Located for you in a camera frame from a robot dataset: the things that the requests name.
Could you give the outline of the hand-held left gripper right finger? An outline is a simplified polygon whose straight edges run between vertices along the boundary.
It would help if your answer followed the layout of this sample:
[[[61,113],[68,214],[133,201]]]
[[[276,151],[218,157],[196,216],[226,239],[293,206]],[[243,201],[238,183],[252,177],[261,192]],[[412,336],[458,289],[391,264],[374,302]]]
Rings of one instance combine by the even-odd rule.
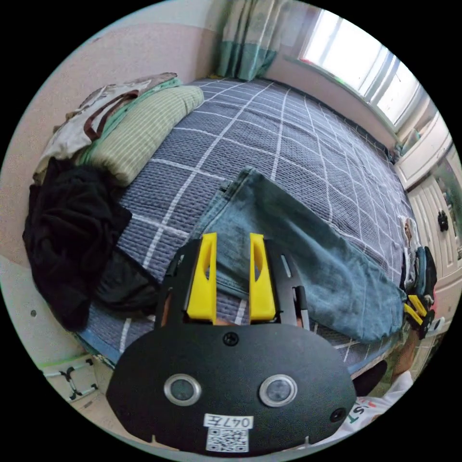
[[[269,257],[264,236],[250,233],[249,320],[272,321],[276,316]]]

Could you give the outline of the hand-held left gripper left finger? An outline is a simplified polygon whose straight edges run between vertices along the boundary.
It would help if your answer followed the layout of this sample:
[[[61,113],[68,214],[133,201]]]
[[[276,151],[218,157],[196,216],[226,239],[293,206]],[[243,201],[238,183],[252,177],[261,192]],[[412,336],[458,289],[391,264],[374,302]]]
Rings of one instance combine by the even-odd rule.
[[[194,321],[217,320],[217,234],[200,241],[186,313]]]

